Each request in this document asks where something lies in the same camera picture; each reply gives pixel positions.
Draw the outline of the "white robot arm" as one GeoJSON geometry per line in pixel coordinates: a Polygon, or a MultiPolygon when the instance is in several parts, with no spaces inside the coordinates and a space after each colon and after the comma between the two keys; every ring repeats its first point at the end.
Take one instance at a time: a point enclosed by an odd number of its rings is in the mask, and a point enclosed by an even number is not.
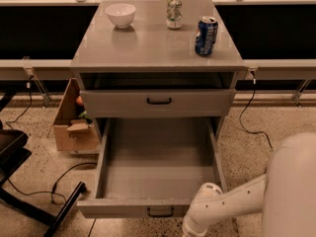
{"type": "Polygon", "coordinates": [[[273,153],[267,173],[227,193],[203,184],[184,217],[185,237],[204,237],[208,227],[259,213],[262,237],[316,237],[316,134],[287,138],[273,153]]]}

